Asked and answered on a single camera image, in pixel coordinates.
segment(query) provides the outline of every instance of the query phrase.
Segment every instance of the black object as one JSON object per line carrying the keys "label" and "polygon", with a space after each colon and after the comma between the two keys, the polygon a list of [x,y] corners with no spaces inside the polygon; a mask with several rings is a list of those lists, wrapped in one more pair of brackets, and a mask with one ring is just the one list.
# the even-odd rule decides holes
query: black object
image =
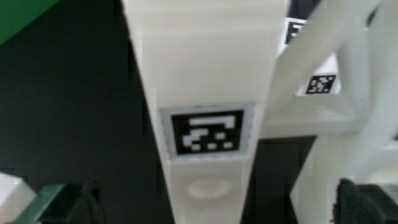
{"label": "black object", "polygon": [[336,224],[397,224],[398,204],[379,185],[356,185],[342,179],[338,203],[335,205]]}
{"label": "black object", "polygon": [[65,185],[40,217],[43,224],[105,224],[97,184]]}
{"label": "black object", "polygon": [[105,224],[97,183],[47,185],[13,224]]}
{"label": "black object", "polygon": [[292,0],[288,17],[308,19],[320,0]]}
{"label": "black object", "polygon": [[301,32],[303,26],[304,23],[290,22],[285,44],[290,44],[290,41]]}
{"label": "black object", "polygon": [[374,10],[370,16],[368,16],[368,20],[367,20],[367,27],[372,26],[372,23],[374,23],[374,19],[375,19],[375,15],[377,15],[377,10],[379,10],[379,7],[377,9]]}

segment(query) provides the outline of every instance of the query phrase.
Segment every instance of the white vertical post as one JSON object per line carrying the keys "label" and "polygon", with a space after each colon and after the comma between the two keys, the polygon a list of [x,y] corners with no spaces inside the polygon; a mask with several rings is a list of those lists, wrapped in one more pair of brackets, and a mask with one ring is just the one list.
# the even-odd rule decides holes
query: white vertical post
{"label": "white vertical post", "polygon": [[368,29],[356,27],[354,34],[338,49],[344,94],[354,104],[358,122],[365,122],[370,112],[370,45]]}
{"label": "white vertical post", "polygon": [[239,224],[288,3],[125,0],[178,224]]}

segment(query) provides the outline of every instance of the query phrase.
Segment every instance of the green surface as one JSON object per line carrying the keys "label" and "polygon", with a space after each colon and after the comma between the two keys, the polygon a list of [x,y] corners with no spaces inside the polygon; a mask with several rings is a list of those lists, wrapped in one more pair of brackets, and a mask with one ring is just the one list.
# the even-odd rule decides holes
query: green surface
{"label": "green surface", "polygon": [[49,185],[43,187],[40,195],[24,210],[24,213],[13,224],[40,224],[38,218],[47,210],[47,207],[59,195],[65,185]]}
{"label": "green surface", "polygon": [[0,0],[0,45],[59,0]]}

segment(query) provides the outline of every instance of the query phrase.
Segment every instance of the dark green background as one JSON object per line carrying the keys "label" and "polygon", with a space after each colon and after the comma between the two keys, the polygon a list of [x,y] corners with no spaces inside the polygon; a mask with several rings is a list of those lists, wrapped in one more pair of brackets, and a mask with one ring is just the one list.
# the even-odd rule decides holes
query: dark green background
{"label": "dark green background", "polygon": [[[296,2],[306,18],[313,1]],[[109,223],[171,224],[120,1],[61,0],[0,46],[0,171],[36,190],[98,180]],[[313,138],[260,143],[244,223],[296,223],[287,194]]]}
{"label": "dark green background", "polygon": [[59,0],[0,0],[0,44],[22,31]]}

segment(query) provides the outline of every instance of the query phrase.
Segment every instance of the white plastic structure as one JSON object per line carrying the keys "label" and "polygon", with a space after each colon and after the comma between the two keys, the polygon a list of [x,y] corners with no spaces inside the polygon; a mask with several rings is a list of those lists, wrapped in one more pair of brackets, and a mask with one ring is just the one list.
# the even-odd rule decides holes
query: white plastic structure
{"label": "white plastic structure", "polygon": [[[292,29],[294,32],[301,31],[301,24],[306,24],[304,20],[288,18],[281,50],[287,46],[285,42],[292,37]],[[294,73],[290,75],[287,75],[288,73],[285,75],[280,74],[285,77],[283,80],[287,80],[287,83],[281,83],[283,80],[276,76],[278,84],[272,85],[272,98],[276,98],[276,91],[280,91],[276,86],[283,85],[280,88],[287,88],[285,84],[288,84],[290,79],[296,79],[297,83],[296,88],[285,89],[285,98],[290,98],[287,105],[280,106],[274,104],[269,107],[271,113],[267,112],[262,138],[349,133],[361,129],[365,119],[368,118],[370,105],[370,75],[367,66],[360,66],[368,64],[368,48],[363,32],[356,34],[352,39],[354,41],[347,41],[344,46],[335,49],[338,54],[331,52],[326,64],[313,75],[306,74],[303,77],[290,77]],[[310,63],[312,61],[303,61],[303,58],[306,58],[306,53],[296,60]]]}
{"label": "white plastic structure", "polygon": [[[367,20],[367,14],[374,8],[367,10],[358,17],[360,21]],[[319,136],[292,192],[301,224],[331,223],[342,178],[351,178],[360,184],[398,184],[397,23],[398,1],[386,0],[365,34],[370,52],[370,64],[367,65],[372,75],[370,119],[356,133]]]}
{"label": "white plastic structure", "polygon": [[[370,107],[367,19],[381,0],[324,0],[276,66],[262,137],[351,133],[363,128]],[[342,92],[297,96],[320,65],[338,53]]]}
{"label": "white plastic structure", "polygon": [[18,218],[36,193],[20,177],[0,173],[0,223],[11,223]]}
{"label": "white plastic structure", "polygon": [[288,1],[125,0],[175,221],[239,224]]}

